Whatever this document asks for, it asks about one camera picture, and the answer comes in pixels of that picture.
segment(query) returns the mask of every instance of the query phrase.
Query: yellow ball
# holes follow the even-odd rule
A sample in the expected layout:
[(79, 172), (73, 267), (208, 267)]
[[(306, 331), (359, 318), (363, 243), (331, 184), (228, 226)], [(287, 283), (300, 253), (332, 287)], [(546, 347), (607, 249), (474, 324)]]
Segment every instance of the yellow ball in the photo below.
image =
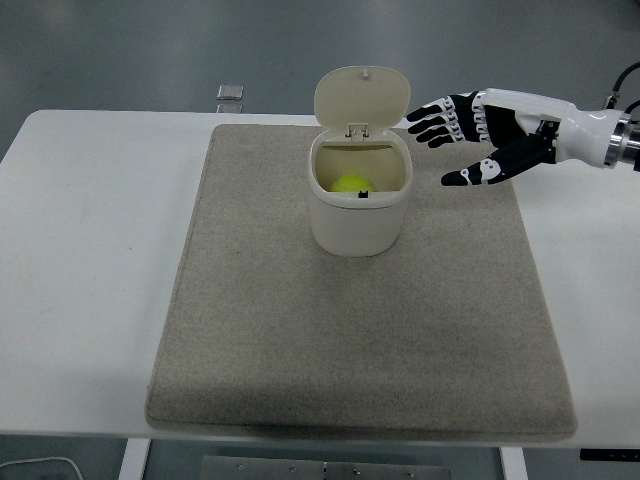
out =
[(343, 175), (331, 185), (331, 192), (375, 192), (369, 180), (360, 175)]

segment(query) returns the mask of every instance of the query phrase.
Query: black fingertip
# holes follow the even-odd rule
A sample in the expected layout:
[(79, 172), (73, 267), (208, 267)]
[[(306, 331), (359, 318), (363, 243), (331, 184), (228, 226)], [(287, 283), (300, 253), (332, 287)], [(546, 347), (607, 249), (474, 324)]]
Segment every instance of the black fingertip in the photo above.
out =
[(410, 122), (416, 122), (424, 117), (424, 113), (422, 113), (424, 109), (420, 107), (418, 110), (414, 110), (410, 114), (407, 115), (407, 120)]
[(453, 138), (451, 138), (450, 136), (436, 137), (428, 142), (427, 145), (429, 145), (429, 148), (438, 148), (445, 143), (453, 143)]
[(421, 118), (426, 117), (427, 115), (435, 115), (437, 113), (443, 113), (444, 110), (440, 108), (438, 105), (431, 105), (429, 107), (420, 107), (417, 110), (414, 110), (410, 114), (407, 115), (407, 120), (410, 122), (416, 122)]
[(460, 172), (449, 172), (442, 177), (440, 183), (445, 187), (466, 187), (468, 185), (467, 179), (464, 178)]
[(414, 125), (411, 125), (408, 129), (407, 132), (409, 132), (411, 135), (415, 135), (416, 133), (420, 133), (422, 132), (422, 126), (419, 123), (416, 123)]

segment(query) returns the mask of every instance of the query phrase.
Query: small metal object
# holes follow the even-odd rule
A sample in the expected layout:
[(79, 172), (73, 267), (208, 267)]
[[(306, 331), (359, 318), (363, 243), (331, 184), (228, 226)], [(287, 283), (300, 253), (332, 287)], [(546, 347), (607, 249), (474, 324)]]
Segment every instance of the small metal object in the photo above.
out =
[(242, 98), (242, 85), (228, 85), (223, 83), (218, 88), (218, 100), (240, 100)]
[(242, 113), (241, 103), (219, 103), (216, 113)]
[(604, 105), (602, 106), (603, 109), (610, 109), (610, 108), (614, 108), (616, 106), (616, 103), (618, 103), (618, 99), (620, 98), (620, 94), (618, 92), (611, 92), (609, 95), (607, 95), (607, 97), (604, 99)]

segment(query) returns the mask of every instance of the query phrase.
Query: robotic hand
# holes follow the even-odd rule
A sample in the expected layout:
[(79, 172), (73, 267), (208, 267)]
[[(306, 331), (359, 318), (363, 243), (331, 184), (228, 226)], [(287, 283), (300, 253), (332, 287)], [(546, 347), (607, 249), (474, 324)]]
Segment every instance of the robotic hand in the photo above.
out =
[(640, 125), (613, 109), (581, 112), (572, 103), (508, 90), (451, 95), (407, 115), (409, 133), (430, 148), (490, 142), (489, 157), (442, 177), (442, 184), (499, 183), (540, 163), (570, 158), (594, 167), (618, 161), (640, 171)]

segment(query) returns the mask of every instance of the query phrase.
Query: small black tab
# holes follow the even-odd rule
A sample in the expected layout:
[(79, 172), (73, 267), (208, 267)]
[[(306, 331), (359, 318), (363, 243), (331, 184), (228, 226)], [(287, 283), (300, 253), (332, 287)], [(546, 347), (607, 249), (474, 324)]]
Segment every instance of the small black tab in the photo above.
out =
[(640, 462), (640, 450), (583, 448), (580, 450), (580, 460), (592, 462)]

